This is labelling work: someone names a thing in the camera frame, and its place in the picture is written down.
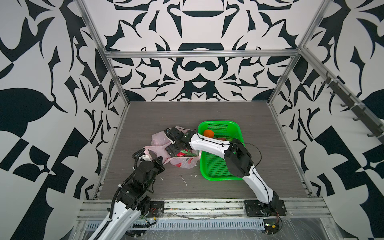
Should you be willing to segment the green plastic basket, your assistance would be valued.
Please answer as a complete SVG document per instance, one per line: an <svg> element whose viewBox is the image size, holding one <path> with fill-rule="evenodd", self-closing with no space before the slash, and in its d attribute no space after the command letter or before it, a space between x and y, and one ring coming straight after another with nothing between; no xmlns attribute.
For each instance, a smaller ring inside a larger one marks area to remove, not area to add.
<svg viewBox="0 0 384 240"><path fill-rule="evenodd" d="M240 126L233 121L205 121L199 124L198 133L211 130L214 138L225 138L231 141L233 138L244 141ZM217 181L241 181L241 178L233 176L224 159L206 152L202 152L200 159L200 171L202 176L212 182Z"/></svg>

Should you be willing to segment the pink plastic bag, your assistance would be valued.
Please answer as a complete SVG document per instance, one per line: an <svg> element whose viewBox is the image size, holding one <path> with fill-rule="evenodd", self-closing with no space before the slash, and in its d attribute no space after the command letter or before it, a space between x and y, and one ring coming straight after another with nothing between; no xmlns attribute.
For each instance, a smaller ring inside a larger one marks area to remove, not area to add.
<svg viewBox="0 0 384 240"><path fill-rule="evenodd" d="M190 138L196 133L195 130L178 126L167 128L152 135L151 145L144 147L144 154L152 160L162 157L164 165L170 163L179 168L194 168L202 154L199 150L193 150L189 144Z"/></svg>

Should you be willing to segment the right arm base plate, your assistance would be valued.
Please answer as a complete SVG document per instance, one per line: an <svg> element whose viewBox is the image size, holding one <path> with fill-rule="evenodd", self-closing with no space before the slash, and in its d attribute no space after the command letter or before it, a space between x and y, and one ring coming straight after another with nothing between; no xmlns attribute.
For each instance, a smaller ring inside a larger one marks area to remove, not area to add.
<svg viewBox="0 0 384 240"><path fill-rule="evenodd" d="M248 217L286 216L287 208L283 200L278 200L273 207L257 200L245 200L245 210Z"/></svg>

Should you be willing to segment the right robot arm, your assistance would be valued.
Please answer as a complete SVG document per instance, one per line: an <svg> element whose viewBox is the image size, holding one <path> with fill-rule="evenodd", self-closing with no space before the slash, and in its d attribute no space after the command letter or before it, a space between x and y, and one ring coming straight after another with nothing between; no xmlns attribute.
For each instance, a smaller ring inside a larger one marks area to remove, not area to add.
<svg viewBox="0 0 384 240"><path fill-rule="evenodd" d="M165 129L164 133L171 141L171 144L166 147L166 151L171 157L175 157L182 150L195 150L224 159L229 172L247 183L261 207L269 209L271 212L276 211L279 196L259 175L252 161L252 155L240 140L220 141L191 130L182 132L175 127Z"/></svg>

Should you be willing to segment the small circuit board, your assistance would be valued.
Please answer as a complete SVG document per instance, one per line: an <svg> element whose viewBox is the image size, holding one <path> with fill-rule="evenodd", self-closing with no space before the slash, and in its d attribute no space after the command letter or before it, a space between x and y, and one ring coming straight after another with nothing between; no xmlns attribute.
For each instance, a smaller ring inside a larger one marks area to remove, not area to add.
<svg viewBox="0 0 384 240"><path fill-rule="evenodd" d="M277 234L283 226L283 221L281 219L264 219L264 230L263 233L267 235Z"/></svg>

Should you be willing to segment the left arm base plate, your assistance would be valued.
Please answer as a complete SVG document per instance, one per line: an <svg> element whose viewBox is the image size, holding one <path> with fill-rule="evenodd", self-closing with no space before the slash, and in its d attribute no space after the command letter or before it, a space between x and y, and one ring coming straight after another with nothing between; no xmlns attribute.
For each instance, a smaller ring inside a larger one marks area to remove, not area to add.
<svg viewBox="0 0 384 240"><path fill-rule="evenodd" d="M145 217L158 218L164 214L165 202L164 201L150 201L149 206L146 209Z"/></svg>

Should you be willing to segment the orange fruit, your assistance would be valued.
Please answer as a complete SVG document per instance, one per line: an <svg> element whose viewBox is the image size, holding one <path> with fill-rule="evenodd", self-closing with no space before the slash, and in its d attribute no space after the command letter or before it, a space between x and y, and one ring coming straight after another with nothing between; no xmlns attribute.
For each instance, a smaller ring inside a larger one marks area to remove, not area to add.
<svg viewBox="0 0 384 240"><path fill-rule="evenodd" d="M212 130L207 129L207 130L204 130L203 136L213 139L215 137L215 133Z"/></svg>

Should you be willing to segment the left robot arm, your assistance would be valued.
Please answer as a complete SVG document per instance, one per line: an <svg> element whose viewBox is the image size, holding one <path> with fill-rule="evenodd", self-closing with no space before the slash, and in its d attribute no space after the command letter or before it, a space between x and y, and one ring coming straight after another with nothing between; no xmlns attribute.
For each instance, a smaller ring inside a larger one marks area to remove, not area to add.
<svg viewBox="0 0 384 240"><path fill-rule="evenodd" d="M90 236L91 240L120 240L124 235L138 238L144 235L144 230L132 230L132 227L149 229L157 223L147 221L137 224L136 221L148 214L151 198L147 193L153 193L153 184L156 176L165 168L163 158L158 157L150 161L135 159L138 166L134 172L118 186L115 192L109 213Z"/></svg>

